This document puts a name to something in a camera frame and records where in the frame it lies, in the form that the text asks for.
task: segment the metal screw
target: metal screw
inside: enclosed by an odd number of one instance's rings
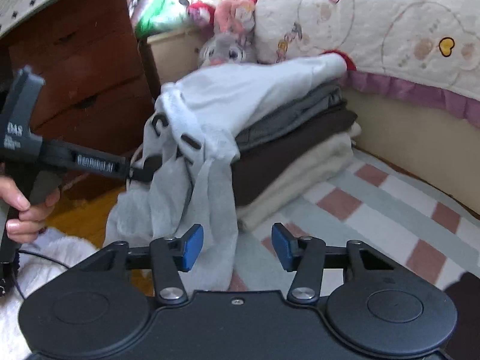
[[[292,290],[292,296],[295,299],[308,300],[315,296],[315,291],[309,287],[297,287]]]
[[[245,300],[243,300],[242,298],[235,298],[235,299],[232,299],[232,304],[234,306],[241,306],[242,304],[245,303]]]
[[[166,300],[177,300],[183,296],[183,290],[177,287],[167,287],[160,291],[160,296]]]

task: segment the stuffed animal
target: stuffed animal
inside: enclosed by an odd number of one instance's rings
[[[232,32],[249,37],[255,26],[254,10],[257,1],[222,0],[215,10],[214,32]]]
[[[190,20],[200,28],[213,26],[215,7],[200,0],[187,6]]]
[[[251,43],[243,42],[241,38],[231,32],[215,34],[202,46],[198,57],[199,68],[245,62],[257,62],[255,50]]]

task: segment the wooden dresser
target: wooden dresser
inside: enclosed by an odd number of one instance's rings
[[[127,0],[59,0],[0,44],[13,69],[29,65],[46,81],[32,131],[116,155],[141,144],[153,101]],[[81,180],[66,191],[71,199],[90,199],[116,185],[96,176]]]

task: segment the human hand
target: human hand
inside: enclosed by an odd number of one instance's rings
[[[52,192],[44,203],[32,206],[11,178],[0,176],[0,198],[19,211],[18,219],[6,223],[8,238],[18,243],[30,243],[37,239],[38,233],[45,227],[43,221],[59,201],[60,190],[57,188]]]

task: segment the checkered bedsheet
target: checkered bedsheet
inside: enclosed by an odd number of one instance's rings
[[[288,291],[294,273],[282,270],[273,250],[275,222],[331,246],[361,239],[441,289],[465,271],[480,276],[480,222],[444,193],[360,151],[346,171],[239,236],[230,290]],[[342,280],[341,270],[325,270],[322,295]]]

